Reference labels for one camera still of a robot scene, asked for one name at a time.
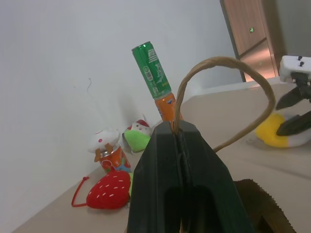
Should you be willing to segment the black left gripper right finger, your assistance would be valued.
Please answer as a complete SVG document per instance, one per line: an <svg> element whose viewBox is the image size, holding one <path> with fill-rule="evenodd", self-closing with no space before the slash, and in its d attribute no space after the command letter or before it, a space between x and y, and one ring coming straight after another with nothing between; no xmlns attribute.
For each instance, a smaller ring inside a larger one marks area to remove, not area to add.
<svg viewBox="0 0 311 233"><path fill-rule="evenodd" d="M256 233L230 172L194 124L177 135L184 179L186 233Z"/></svg>

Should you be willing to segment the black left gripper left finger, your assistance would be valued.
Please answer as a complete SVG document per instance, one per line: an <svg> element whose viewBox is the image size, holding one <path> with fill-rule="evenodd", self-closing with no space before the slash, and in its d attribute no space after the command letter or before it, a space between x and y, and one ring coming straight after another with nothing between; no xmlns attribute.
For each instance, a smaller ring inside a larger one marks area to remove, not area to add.
<svg viewBox="0 0 311 233"><path fill-rule="evenodd" d="M181 180L169 122L155 127L134 170L127 233L179 233Z"/></svg>

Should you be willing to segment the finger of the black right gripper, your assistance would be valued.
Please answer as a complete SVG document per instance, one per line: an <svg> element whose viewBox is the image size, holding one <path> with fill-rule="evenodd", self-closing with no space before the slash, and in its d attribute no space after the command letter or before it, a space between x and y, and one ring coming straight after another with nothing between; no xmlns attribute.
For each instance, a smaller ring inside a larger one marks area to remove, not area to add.
<svg viewBox="0 0 311 233"><path fill-rule="evenodd" d="M276 104L276 110L292 107L306 98L307 95L297 86L280 98Z"/></svg>
<svg viewBox="0 0 311 233"><path fill-rule="evenodd" d="M276 134L278 136L290 136L300 134L308 129L311 129L311 113L296 115L286 120L280 125Z"/></svg>

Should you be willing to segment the yellow and white plush toy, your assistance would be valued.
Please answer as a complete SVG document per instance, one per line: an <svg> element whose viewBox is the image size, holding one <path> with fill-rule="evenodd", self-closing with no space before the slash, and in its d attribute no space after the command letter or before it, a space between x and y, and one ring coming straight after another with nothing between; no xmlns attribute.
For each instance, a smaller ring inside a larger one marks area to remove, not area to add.
<svg viewBox="0 0 311 233"><path fill-rule="evenodd" d="M278 136L278 128L286 120L292 119L294 115L271 114L255 130L256 137L266 145L274 148L292 148L302 146L311 141L311 129L290 136Z"/></svg>

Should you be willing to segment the brown paper bag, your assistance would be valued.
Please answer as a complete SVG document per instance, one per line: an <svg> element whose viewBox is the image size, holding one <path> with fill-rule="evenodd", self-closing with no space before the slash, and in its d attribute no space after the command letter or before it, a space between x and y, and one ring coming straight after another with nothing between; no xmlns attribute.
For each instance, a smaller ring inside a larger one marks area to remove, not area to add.
<svg viewBox="0 0 311 233"><path fill-rule="evenodd" d="M263 113L255 121L250 123L245 129L238 132L231 139L215 147L213 149L214 152L218 152L221 149L226 148L227 146L235 143L253 131L271 115L276 103L276 98L270 84L263 78L262 75L252 69L249 65L235 58L223 56L212 57L195 65L185 76L179 86L175 105L175 117L174 121L172 122L173 132L175 135L179 134L180 107L188 82L198 72L216 66L236 68L249 74L251 78L253 78L253 80L256 81L265 92L265 95L268 99L268 106L263 111ZM238 193L242 198L244 207L246 207L247 213L255 222L255 227L258 233L296 233L284 215L282 209L277 205L274 199L256 182L250 179L245 179L236 182L236 185L238 188Z"/></svg>

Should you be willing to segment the green white red plush toy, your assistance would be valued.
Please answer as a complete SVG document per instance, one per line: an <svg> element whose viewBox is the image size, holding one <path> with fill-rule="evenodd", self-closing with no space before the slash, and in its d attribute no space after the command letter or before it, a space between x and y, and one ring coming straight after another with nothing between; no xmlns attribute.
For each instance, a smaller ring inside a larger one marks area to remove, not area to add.
<svg viewBox="0 0 311 233"><path fill-rule="evenodd" d="M139 119L128 126L122 137L133 153L146 149L152 135L152 128L145 119Z"/></svg>

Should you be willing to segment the red strawberry plush toy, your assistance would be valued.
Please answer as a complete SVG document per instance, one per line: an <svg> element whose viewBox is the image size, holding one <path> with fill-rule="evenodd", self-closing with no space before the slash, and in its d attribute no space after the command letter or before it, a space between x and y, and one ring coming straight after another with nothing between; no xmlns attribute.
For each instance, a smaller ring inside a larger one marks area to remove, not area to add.
<svg viewBox="0 0 311 233"><path fill-rule="evenodd" d="M78 185L72 201L72 207L87 206L99 210L117 210L124 207L130 200L133 182L133 173L115 170L102 177L89 191L84 203L76 204L76 196L89 177L83 177Z"/></svg>

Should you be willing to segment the white pink-dotted plush toy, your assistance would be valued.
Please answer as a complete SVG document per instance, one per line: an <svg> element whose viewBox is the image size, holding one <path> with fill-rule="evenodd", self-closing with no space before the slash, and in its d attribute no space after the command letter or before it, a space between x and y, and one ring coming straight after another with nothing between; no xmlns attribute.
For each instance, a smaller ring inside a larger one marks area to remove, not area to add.
<svg viewBox="0 0 311 233"><path fill-rule="evenodd" d="M94 162L98 162L105 152L111 154L119 138L120 132L109 128L95 133L88 144L88 151L95 154Z"/></svg>

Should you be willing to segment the short orange drink can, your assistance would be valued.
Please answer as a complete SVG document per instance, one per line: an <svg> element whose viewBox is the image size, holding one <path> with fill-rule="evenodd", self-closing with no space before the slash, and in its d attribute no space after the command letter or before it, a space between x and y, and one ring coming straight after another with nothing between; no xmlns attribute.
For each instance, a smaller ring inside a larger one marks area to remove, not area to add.
<svg viewBox="0 0 311 233"><path fill-rule="evenodd" d="M111 153L103 150L101 152L101 158L99 159L99 163L106 173L111 171L125 171L131 172L131 165L127 160L125 153L122 150L120 144L116 144L113 147Z"/></svg>

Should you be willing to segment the tall orange soda can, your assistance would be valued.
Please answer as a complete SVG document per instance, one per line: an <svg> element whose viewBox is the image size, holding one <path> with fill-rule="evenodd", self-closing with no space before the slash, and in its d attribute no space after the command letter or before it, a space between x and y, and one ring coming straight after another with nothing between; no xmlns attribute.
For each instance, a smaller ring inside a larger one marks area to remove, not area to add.
<svg viewBox="0 0 311 233"><path fill-rule="evenodd" d="M182 101L183 100L180 97L175 99L172 92L169 92L155 100L156 107L162 120L169 122L174 132L178 131L180 121L183 120L180 113Z"/></svg>

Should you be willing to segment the brown wooden door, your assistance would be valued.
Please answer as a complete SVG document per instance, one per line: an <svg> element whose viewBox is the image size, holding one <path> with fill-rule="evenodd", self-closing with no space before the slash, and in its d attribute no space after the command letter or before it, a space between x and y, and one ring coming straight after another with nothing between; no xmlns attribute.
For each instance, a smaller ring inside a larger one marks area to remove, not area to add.
<svg viewBox="0 0 311 233"><path fill-rule="evenodd" d="M278 75L259 0L220 0L237 59L264 78Z"/></svg>

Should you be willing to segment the green drink can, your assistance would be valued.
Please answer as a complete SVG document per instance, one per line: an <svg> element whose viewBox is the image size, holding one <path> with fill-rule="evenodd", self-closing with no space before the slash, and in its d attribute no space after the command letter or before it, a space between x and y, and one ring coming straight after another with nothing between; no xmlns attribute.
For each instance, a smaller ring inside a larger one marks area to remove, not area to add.
<svg viewBox="0 0 311 233"><path fill-rule="evenodd" d="M147 84L153 99L170 94L172 89L150 41L132 49L133 57Z"/></svg>

